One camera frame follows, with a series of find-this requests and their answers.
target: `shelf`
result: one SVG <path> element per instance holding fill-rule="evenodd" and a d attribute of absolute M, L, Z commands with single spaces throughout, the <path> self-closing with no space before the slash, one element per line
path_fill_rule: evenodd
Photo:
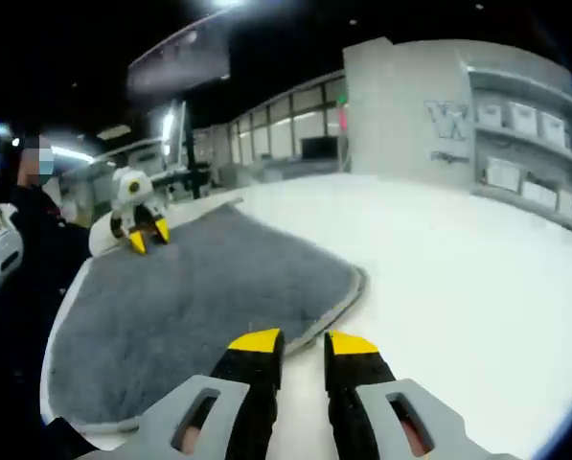
<path fill-rule="evenodd" d="M 572 151 L 568 149 L 561 149 L 560 147 L 555 146 L 554 144 L 549 143 L 540 137 L 524 134 L 523 132 L 510 129 L 508 127 L 486 126 L 479 123 L 475 124 L 475 129 L 477 131 L 492 135 L 507 137 L 509 139 L 516 139 L 517 141 L 539 147 L 540 149 L 543 149 L 549 153 L 559 156 L 560 158 L 572 162 Z"/>
<path fill-rule="evenodd" d="M 519 74 L 482 67 L 469 67 L 473 89 L 500 91 L 530 100 L 540 109 L 554 109 L 572 121 L 572 96 L 540 81 Z"/>
<path fill-rule="evenodd" d="M 475 196 L 482 196 L 485 198 L 495 199 L 496 201 L 501 201 L 506 204 L 511 204 L 516 208 L 537 214 L 572 231 L 572 219 L 566 218 L 556 211 L 547 209 L 546 207 L 537 204 L 534 201 L 525 199 L 522 196 L 515 194 L 514 192 L 499 189 L 489 185 L 475 184 L 471 193 Z"/>

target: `white shelving unit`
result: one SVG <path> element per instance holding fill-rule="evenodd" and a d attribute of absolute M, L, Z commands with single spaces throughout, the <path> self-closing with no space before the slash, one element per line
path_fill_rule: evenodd
<path fill-rule="evenodd" d="M 556 87 L 550 86 L 543 82 L 530 79 L 528 77 L 496 70 L 487 67 L 469 67 L 469 81 L 471 96 L 475 102 L 476 94 L 493 94 L 496 98 L 506 101 L 525 102 L 534 106 L 537 110 L 547 111 L 550 113 L 560 114 L 565 120 L 567 129 L 570 133 L 570 143 L 572 146 L 572 95 L 564 92 Z M 519 193 L 494 187 L 485 183 L 478 172 L 484 168 L 483 159 L 480 158 L 479 138 L 483 136 L 499 142 L 507 141 L 506 145 L 516 143 L 526 146 L 526 149 L 501 151 L 503 159 L 507 157 L 509 161 L 513 161 L 522 171 L 526 173 L 535 173 L 534 162 L 536 158 L 542 156 L 547 165 L 554 165 L 552 168 L 561 170 L 563 177 L 572 177 L 572 149 L 561 148 L 540 137 L 525 134 L 506 126 L 486 126 L 475 123 L 475 152 L 473 157 L 474 185 L 471 193 L 476 196 L 483 196 L 503 203 L 510 204 L 524 211 L 535 213 L 548 220 L 551 220 L 572 231 L 572 218 L 559 213 L 556 209 L 551 209 L 533 200 L 524 198 Z M 513 153 L 513 159 L 509 158 L 510 151 Z"/>

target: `gray wall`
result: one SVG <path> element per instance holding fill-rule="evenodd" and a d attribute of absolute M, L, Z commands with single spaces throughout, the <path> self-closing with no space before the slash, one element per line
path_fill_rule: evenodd
<path fill-rule="evenodd" d="M 344 58 L 353 173 L 456 188 L 470 188 L 470 164 L 431 158 L 433 151 L 472 156 L 474 107 L 467 65 L 517 72 L 565 90 L 571 85 L 568 72 L 557 64 L 494 43 L 393 45 L 378 38 L 345 49 Z"/>

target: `white table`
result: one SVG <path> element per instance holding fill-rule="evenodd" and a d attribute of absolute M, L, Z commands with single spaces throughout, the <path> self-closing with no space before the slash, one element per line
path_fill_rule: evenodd
<path fill-rule="evenodd" d="M 170 226 L 236 197 L 244 213 L 366 269 L 365 295 L 335 327 L 374 342 L 397 378 L 458 411 L 483 448 L 531 458 L 569 413 L 571 232 L 462 192 L 346 174 L 174 206 Z M 90 241 L 94 254 L 115 244 L 108 216 Z M 284 365 L 267 458 L 337 458 L 321 346 Z M 125 436 L 89 439 L 113 449 Z"/>

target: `gray rug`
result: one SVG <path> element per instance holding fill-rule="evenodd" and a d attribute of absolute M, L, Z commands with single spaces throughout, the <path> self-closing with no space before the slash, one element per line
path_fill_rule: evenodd
<path fill-rule="evenodd" d="M 136 427 L 239 335 L 281 328 L 292 353 L 363 286 L 354 266 L 221 206 L 146 256 L 126 248 L 93 261 L 52 347 L 49 404 L 84 432 Z"/>

